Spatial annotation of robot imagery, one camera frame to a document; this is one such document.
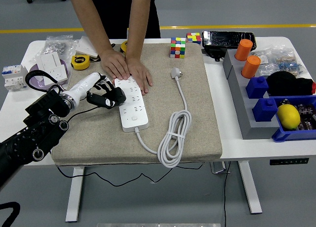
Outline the person's left hand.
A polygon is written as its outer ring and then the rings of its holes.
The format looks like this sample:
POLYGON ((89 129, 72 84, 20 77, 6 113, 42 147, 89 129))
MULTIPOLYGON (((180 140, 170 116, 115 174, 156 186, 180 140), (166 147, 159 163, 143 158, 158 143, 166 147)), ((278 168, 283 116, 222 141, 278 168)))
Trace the person's left hand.
POLYGON ((132 75, 136 83, 141 89, 142 95, 146 95, 149 92, 149 86, 153 86, 153 79, 149 70, 137 58, 125 58, 127 65, 127 75, 132 75))

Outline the person's right hand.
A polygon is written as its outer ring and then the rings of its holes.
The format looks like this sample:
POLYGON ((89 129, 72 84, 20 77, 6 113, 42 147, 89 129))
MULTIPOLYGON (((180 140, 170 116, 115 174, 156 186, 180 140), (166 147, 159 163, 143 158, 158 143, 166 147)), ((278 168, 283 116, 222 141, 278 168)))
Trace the person's right hand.
POLYGON ((113 49, 106 49, 100 53, 101 66, 113 79, 119 80, 129 78, 129 70, 123 55, 113 49))

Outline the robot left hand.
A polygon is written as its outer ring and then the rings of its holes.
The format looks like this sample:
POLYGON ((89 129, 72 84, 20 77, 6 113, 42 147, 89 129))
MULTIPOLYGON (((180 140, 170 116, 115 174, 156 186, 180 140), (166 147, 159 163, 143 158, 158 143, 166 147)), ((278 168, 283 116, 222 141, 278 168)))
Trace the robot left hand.
POLYGON ((75 110, 79 106, 79 102, 85 98, 90 104, 111 109, 118 105, 117 102, 110 99, 111 92, 114 92, 114 86, 111 81, 105 75, 92 73, 79 81, 70 90, 64 91, 63 97, 65 101, 68 101, 70 110, 75 110), (106 93, 103 96, 91 94, 89 91, 93 87, 98 90, 103 88, 106 93))

